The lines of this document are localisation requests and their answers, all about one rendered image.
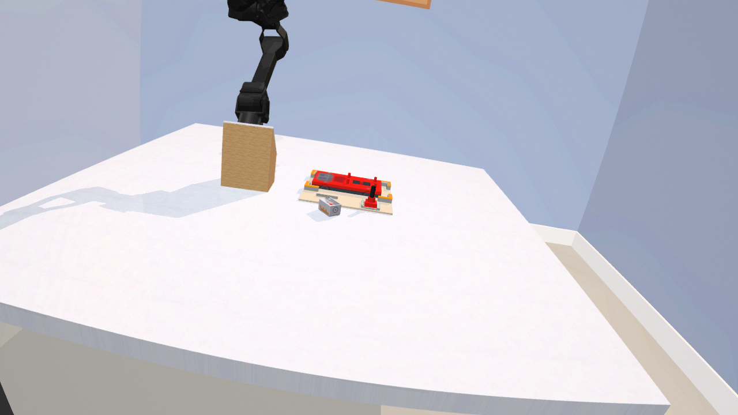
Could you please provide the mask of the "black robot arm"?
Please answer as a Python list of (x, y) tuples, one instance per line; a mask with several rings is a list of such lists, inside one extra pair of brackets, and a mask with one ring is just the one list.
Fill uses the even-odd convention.
[[(259, 10), (262, 10), (261, 4), (258, 2), (248, 7), (243, 6), (237, 0), (227, 0), (228, 16), (238, 21), (251, 21), (262, 27), (259, 37), (262, 49), (262, 57), (258, 64), (256, 73), (251, 82), (244, 82), (242, 90), (237, 98), (235, 115), (238, 123), (248, 123), (251, 125), (262, 125), (269, 121), (270, 101), (268, 92), (266, 91), (272, 76), (275, 64), (283, 58), (288, 51), (288, 35), (280, 22), (275, 22), (270, 26), (263, 24)], [(263, 32), (267, 29), (274, 29), (280, 36), (265, 36)]]

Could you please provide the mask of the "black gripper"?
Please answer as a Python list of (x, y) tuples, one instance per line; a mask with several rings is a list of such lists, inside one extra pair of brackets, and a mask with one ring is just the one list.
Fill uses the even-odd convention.
[[(250, 6), (258, 2), (258, 0), (237, 0), (243, 6)], [(259, 0), (262, 10), (258, 11), (262, 22), (267, 27), (288, 17), (287, 6), (285, 0)]]

